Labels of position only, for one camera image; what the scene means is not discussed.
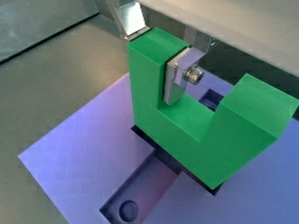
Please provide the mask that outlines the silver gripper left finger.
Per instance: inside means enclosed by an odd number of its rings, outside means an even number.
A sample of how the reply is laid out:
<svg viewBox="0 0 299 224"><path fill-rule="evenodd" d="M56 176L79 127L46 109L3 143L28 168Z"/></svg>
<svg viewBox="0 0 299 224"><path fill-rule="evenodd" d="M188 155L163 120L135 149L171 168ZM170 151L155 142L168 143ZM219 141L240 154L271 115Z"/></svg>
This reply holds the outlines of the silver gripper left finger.
<svg viewBox="0 0 299 224"><path fill-rule="evenodd" d="M150 31L142 6L136 0L107 0L107 6L123 41L132 41Z"/></svg>

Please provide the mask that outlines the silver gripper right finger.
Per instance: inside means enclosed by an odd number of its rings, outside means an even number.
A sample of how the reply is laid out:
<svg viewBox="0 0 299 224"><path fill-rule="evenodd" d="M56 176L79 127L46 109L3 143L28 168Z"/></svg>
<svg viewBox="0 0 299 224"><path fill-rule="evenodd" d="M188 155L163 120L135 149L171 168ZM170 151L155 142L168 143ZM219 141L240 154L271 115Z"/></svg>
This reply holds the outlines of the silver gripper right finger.
<svg viewBox="0 0 299 224"><path fill-rule="evenodd" d="M190 44L167 61L163 101L174 105L182 98L187 84L198 85L204 72L199 61L218 40L208 34L187 26L183 40Z"/></svg>

